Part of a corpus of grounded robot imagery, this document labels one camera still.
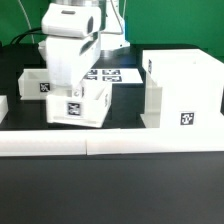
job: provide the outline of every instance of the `black cable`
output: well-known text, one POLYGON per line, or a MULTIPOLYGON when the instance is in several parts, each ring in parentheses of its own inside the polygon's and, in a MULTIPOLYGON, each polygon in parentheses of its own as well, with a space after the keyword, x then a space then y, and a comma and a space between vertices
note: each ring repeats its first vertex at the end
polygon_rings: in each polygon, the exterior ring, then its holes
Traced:
POLYGON ((20 34, 20 35, 18 35, 18 36, 16 36, 16 37, 14 37, 14 38, 11 40, 10 44, 13 44, 13 42, 14 42, 16 39, 18 39, 18 40, 16 41, 16 43, 19 43, 19 42, 20 42, 24 37, 26 37, 27 35, 29 35, 29 34, 36 34, 36 33, 35 33, 36 31, 41 31, 41 27, 37 27, 37 28, 30 29, 30 30, 28 30, 28 31, 26 31, 26 32, 24 32, 24 33, 22 33, 22 34, 20 34))
POLYGON ((18 35, 18 36, 17 36, 17 37, 19 37, 19 40, 17 40, 17 41, 15 42, 15 44, 19 44, 20 41, 21 41, 23 38, 25 38, 26 36, 28 36, 28 35, 45 35, 45 34, 43 34, 43 33, 35 33, 35 32, 30 32, 30 33, 26 33, 26 34, 21 34, 21 35, 18 35))

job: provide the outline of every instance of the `white box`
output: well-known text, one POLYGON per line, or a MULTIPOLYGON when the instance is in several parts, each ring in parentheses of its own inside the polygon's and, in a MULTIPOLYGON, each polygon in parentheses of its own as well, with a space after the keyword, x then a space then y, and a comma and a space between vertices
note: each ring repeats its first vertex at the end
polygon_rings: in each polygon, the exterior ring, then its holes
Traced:
POLYGON ((65 89, 51 91, 46 97, 47 121, 101 127, 111 105, 112 84, 99 82, 98 89, 95 99, 71 97, 71 91, 65 89))
POLYGON ((22 100, 44 100, 51 89, 47 69, 24 69, 18 83, 22 100))
POLYGON ((0 96, 0 123, 8 113, 8 103, 6 96, 0 96))
POLYGON ((224 64, 198 49, 145 50, 145 113, 149 128, 224 125, 224 64))

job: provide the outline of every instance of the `white cardboard box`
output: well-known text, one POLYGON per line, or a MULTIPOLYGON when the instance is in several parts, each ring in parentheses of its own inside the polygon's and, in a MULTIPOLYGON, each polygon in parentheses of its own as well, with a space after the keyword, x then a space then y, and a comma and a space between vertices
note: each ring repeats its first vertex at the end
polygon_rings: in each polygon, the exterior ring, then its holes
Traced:
POLYGON ((224 64, 198 49, 145 50, 148 128, 224 125, 224 64))

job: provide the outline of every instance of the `black table surface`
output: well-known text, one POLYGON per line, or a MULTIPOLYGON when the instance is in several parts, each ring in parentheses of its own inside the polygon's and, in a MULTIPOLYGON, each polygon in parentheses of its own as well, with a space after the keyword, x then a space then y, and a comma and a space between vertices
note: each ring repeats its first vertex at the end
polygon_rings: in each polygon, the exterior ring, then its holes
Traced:
MULTIPOLYGON (((130 57, 124 67, 135 67, 140 60, 130 57)), ((44 66, 36 46, 6 46, 0 63, 1 93, 8 93, 10 108, 24 106, 14 76, 24 65, 44 66), (21 49, 23 55, 15 55, 21 49)), ((23 116, 26 109, 14 112, 23 116)), ((11 129, 37 128, 14 119, 21 126, 11 129)), ((0 158, 0 222, 222 224, 223 177, 223 152, 0 158)))

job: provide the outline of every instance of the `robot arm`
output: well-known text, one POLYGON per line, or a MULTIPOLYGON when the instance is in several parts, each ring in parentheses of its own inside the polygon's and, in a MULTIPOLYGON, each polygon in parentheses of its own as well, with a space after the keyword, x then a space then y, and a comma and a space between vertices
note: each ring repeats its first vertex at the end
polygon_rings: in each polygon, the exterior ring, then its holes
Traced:
POLYGON ((50 4, 42 30, 48 34, 47 68, 56 88, 75 89, 99 59, 100 27, 99 7, 50 4))

